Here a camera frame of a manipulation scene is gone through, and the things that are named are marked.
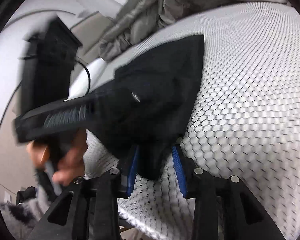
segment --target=black device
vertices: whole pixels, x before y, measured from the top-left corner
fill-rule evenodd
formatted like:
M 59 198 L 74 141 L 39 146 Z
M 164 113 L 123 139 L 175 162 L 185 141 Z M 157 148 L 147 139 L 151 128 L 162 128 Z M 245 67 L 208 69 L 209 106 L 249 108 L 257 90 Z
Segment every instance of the black device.
M 119 108 L 120 122 L 131 108 L 138 106 L 139 100 L 133 91 L 117 87 L 64 101 L 80 42 L 58 18 L 46 32 L 33 35 L 29 42 L 24 58 L 21 114 L 15 119 L 15 128 L 19 142 L 39 140 L 50 147 L 54 172 L 78 128 L 97 127 L 102 113 L 117 113 Z M 78 177 L 60 194 L 54 187 L 54 201 L 28 239 L 87 239 L 90 214 L 95 240 L 121 239 L 117 198 L 128 198 L 133 192 L 138 152 L 139 146 L 132 145 L 118 166 L 99 178 Z M 222 197 L 225 240 L 284 240 L 239 177 L 213 177 L 185 157 L 180 145 L 172 147 L 172 156 L 181 193 L 185 198 L 196 199 L 192 240 L 218 239 L 217 196 Z

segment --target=gray bedding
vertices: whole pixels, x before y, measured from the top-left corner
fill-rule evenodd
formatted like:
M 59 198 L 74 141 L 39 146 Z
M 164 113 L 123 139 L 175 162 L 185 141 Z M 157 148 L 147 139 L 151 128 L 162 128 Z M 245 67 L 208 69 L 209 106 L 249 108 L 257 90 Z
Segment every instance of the gray bedding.
M 152 33 L 194 13 L 224 5 L 287 0 L 128 0 L 97 43 L 99 56 L 111 61 Z

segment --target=finger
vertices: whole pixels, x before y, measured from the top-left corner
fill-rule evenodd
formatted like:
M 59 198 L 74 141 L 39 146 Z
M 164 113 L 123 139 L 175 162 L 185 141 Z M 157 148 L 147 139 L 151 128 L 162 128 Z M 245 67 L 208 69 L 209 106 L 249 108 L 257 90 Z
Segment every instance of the finger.
M 73 179 L 78 176 L 84 176 L 83 160 L 76 167 L 56 171 L 53 175 L 52 180 L 56 183 L 68 186 L 71 181 L 73 181 Z
M 70 167 L 76 167 L 78 163 L 82 160 L 83 154 L 88 149 L 87 133 L 85 129 L 81 129 L 77 132 L 71 149 L 67 152 L 64 158 L 58 163 L 59 169 L 66 169 Z
M 27 152 L 36 168 L 43 168 L 46 161 L 50 158 L 49 148 L 36 141 L 32 141 L 27 145 Z

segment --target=white mesh fabric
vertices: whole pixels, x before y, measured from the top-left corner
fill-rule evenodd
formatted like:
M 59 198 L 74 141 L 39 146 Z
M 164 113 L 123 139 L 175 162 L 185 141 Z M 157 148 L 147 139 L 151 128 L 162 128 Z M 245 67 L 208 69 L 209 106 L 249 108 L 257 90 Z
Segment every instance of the white mesh fabric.
M 286 239 L 300 234 L 300 16 L 253 2 L 200 13 L 167 27 L 112 61 L 106 72 L 159 44 L 204 34 L 202 86 L 181 146 L 215 176 L 241 177 Z M 115 165 L 89 135 L 90 162 Z M 137 176 L 119 213 L 154 239 L 190 239 L 194 203 L 179 191 L 172 157 L 158 182 Z

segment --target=electrical outlet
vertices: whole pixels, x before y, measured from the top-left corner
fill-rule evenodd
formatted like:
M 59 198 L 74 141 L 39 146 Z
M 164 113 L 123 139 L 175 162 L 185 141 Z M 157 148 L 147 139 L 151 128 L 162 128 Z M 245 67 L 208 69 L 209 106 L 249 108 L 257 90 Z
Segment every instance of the electrical outlet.
M 11 202 L 12 202 L 11 195 L 5 191 L 4 192 L 4 203 L 11 203 Z

